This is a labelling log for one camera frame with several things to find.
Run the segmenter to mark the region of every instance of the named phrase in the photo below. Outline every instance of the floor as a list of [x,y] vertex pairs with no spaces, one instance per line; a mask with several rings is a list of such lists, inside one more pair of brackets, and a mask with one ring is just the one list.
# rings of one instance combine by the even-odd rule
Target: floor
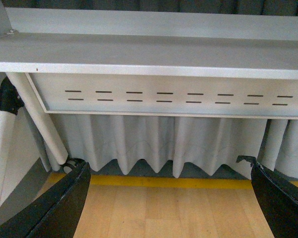
[[[47,182],[41,192],[53,184]],[[251,189],[90,185],[75,238],[273,238]]]

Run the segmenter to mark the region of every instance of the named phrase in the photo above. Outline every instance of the yellow floor stripe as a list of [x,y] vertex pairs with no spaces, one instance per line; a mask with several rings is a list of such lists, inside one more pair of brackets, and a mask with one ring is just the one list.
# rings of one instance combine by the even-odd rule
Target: yellow floor stripe
[[[65,174],[51,173],[48,182],[56,183]],[[298,187],[298,181],[292,182]],[[90,184],[112,186],[139,187],[179,187],[179,188],[220,188],[220,189],[252,189],[250,180],[209,179],[209,178],[152,178],[92,175]]]

